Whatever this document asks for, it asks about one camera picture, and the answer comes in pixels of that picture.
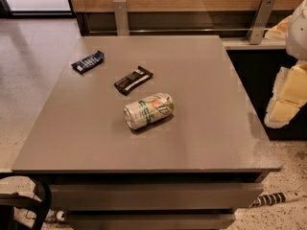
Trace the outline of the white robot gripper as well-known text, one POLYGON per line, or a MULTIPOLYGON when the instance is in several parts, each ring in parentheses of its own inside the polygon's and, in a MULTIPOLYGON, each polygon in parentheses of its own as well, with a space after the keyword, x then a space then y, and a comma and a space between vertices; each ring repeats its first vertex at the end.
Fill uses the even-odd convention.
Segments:
MULTIPOLYGON (((303 0, 292 16, 287 16, 265 33, 266 39, 284 40, 287 54, 307 60, 307 0, 303 0)), ((266 110, 267 127, 282 128, 307 104, 307 63, 299 62, 291 69, 281 67, 266 110)))

